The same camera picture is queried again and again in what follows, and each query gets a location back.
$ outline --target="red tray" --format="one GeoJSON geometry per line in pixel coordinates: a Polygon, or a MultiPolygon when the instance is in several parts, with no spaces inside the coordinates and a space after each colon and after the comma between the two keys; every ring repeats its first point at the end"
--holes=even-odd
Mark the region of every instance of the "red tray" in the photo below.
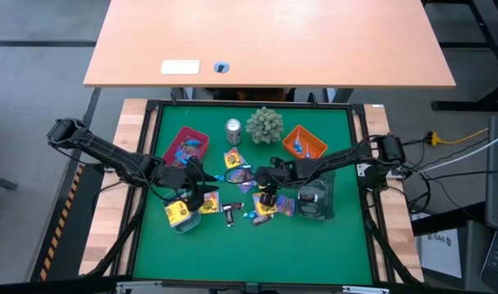
{"type": "Polygon", "coordinates": [[[196,131],[190,127],[182,127],[178,131],[178,134],[176,134],[175,139],[173,139],[173,141],[169,145],[169,148],[167,148],[164,156],[162,156],[162,159],[166,161],[167,166],[173,165],[173,162],[176,160],[175,153],[178,150],[178,147],[180,146],[182,141],[188,136],[193,137],[194,139],[202,142],[202,144],[200,145],[200,150],[198,151],[197,154],[198,159],[202,159],[203,155],[207,151],[207,147],[209,147],[209,136],[200,131],[196,131]]]}

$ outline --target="yellow cable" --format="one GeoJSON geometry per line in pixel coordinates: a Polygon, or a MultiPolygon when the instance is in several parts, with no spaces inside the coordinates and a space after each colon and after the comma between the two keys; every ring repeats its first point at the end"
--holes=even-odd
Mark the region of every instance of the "yellow cable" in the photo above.
{"type": "Polygon", "coordinates": [[[475,132],[474,134],[470,135],[470,136],[466,136],[465,138],[463,139],[459,139],[459,140],[455,140],[455,141],[445,141],[443,140],[442,138],[438,137],[438,133],[436,133],[435,131],[433,131],[433,135],[432,135],[432,146],[435,146],[437,144],[458,144],[458,143],[461,143],[461,142],[465,142],[467,141],[468,139],[472,139],[474,138],[475,136],[478,136],[478,135],[481,135],[483,134],[485,131],[488,131],[488,127],[487,128],[484,128],[482,129],[481,131],[477,131],[475,132]]]}

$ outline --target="orange tray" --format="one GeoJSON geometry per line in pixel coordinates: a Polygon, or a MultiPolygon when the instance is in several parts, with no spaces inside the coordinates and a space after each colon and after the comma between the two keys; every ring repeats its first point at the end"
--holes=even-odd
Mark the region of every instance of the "orange tray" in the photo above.
{"type": "Polygon", "coordinates": [[[301,125],[296,126],[289,133],[289,135],[287,135],[287,137],[283,139],[282,143],[283,147],[285,147],[285,149],[296,158],[305,158],[305,155],[307,154],[306,145],[309,145],[309,155],[311,158],[319,158],[327,150],[327,145],[325,145],[325,143],[323,143],[320,139],[311,134],[310,131],[307,131],[301,125]],[[298,137],[300,138],[302,148],[301,154],[298,154],[294,149],[296,134],[299,134],[298,137]]]}

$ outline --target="white label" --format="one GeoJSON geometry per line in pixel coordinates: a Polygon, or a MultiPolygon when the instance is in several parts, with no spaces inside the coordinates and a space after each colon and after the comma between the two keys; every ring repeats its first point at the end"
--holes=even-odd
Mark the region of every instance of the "white label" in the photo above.
{"type": "MultiPolygon", "coordinates": [[[[412,216],[413,220],[428,216],[425,213],[412,216]]],[[[457,229],[416,237],[419,243],[421,266],[461,278],[460,245],[457,229]]]]}
{"type": "Polygon", "coordinates": [[[164,60],[161,74],[198,74],[200,60],[164,60]]]}

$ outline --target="yellow packet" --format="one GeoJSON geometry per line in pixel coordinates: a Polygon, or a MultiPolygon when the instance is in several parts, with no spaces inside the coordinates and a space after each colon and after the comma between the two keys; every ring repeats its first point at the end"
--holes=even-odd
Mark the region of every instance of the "yellow packet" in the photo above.
{"type": "Polygon", "coordinates": [[[218,191],[205,193],[203,195],[204,203],[200,207],[200,213],[215,213],[220,211],[220,198],[218,191]]]}
{"type": "Polygon", "coordinates": [[[231,149],[228,153],[224,153],[224,161],[227,169],[237,167],[243,163],[242,155],[235,148],[231,149]]]}
{"type": "Polygon", "coordinates": [[[267,216],[269,214],[273,214],[275,212],[278,212],[278,209],[276,208],[276,204],[274,204],[273,207],[268,207],[268,206],[260,203],[261,194],[262,194],[262,192],[254,193],[252,195],[253,201],[255,202],[256,213],[259,216],[267,216]]]}
{"type": "Polygon", "coordinates": [[[182,201],[175,201],[164,207],[169,220],[169,225],[174,227],[190,218],[191,214],[182,201]]]}

